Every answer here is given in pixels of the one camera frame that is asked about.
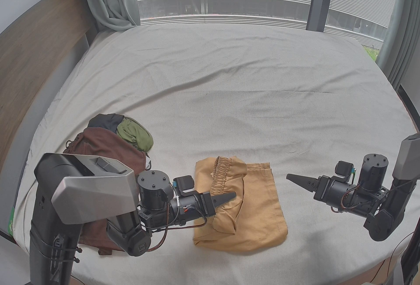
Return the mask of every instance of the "white bed sheet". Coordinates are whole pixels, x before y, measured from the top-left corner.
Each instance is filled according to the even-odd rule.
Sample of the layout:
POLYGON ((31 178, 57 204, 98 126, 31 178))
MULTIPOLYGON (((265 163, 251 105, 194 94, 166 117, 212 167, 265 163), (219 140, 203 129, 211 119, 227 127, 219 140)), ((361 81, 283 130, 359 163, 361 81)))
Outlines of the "white bed sheet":
POLYGON ((84 246, 73 274, 87 285, 335 284, 390 256, 420 215, 416 189, 402 225, 374 242, 363 218, 334 214, 286 180, 287 173, 333 175, 339 160, 359 171, 375 152, 389 159, 390 186, 400 143, 415 128, 356 40, 243 24, 140 26, 95 41, 41 122, 13 221, 27 251, 35 165, 44 152, 61 152, 97 113, 145 125, 155 140, 153 167, 171 178, 194 175, 195 162, 208 156, 269 161, 289 234, 254 254, 198 248, 192 230, 169 232, 159 250, 138 258, 98 256, 84 246))

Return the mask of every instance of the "fitted sheet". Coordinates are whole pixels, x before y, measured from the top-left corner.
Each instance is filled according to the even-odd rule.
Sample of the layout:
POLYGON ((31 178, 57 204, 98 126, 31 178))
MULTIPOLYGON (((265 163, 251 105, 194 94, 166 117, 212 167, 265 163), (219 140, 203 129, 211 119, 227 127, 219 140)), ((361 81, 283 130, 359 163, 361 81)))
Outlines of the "fitted sheet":
POLYGON ((126 114, 144 125, 155 141, 153 167, 170 178, 194 175, 195 162, 209 156, 270 162, 289 234, 280 246, 253 254, 198 248, 192 229, 170 231, 161 248, 137 258, 98 256, 82 246, 73 274, 87 285, 335 284, 390 256, 420 215, 416 189, 403 223, 374 242, 363 218, 334 214, 286 180, 288 173, 331 176, 339 160, 359 171, 365 154, 380 153, 389 159, 390 186, 400 143, 415 128, 356 40, 245 24, 139 26, 102 34, 40 123, 13 220, 23 249, 29 250, 34 167, 44 152, 62 152, 98 113, 126 114))

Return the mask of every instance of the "navy garment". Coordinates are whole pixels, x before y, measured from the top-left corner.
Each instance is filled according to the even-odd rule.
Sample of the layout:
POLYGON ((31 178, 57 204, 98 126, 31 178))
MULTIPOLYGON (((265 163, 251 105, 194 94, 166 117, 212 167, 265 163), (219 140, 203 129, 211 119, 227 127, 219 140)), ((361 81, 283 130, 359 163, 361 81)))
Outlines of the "navy garment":
POLYGON ((117 133, 117 126, 123 121, 124 116, 119 114, 98 114, 93 117, 89 124, 88 128, 104 128, 117 133))

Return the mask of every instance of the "wooden headboard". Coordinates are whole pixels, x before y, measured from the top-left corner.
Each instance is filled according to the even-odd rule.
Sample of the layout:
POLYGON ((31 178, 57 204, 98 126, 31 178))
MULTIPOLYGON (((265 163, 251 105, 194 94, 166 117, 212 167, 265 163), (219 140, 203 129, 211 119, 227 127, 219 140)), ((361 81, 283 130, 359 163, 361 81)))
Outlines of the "wooden headboard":
POLYGON ((93 23, 86 0, 41 0, 0 34, 0 171, 36 94, 93 23))

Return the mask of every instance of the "folded tan pants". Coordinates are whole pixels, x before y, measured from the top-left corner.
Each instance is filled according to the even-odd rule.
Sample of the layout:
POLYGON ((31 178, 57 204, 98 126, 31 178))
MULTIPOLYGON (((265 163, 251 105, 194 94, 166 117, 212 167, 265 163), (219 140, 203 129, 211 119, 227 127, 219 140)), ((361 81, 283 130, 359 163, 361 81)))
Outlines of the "folded tan pants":
POLYGON ((212 195, 236 192, 236 198, 219 206, 205 226, 194 229, 197 246, 245 252, 277 246, 286 239, 287 225, 270 163, 206 158, 196 163, 195 186, 198 192, 210 190, 212 195))

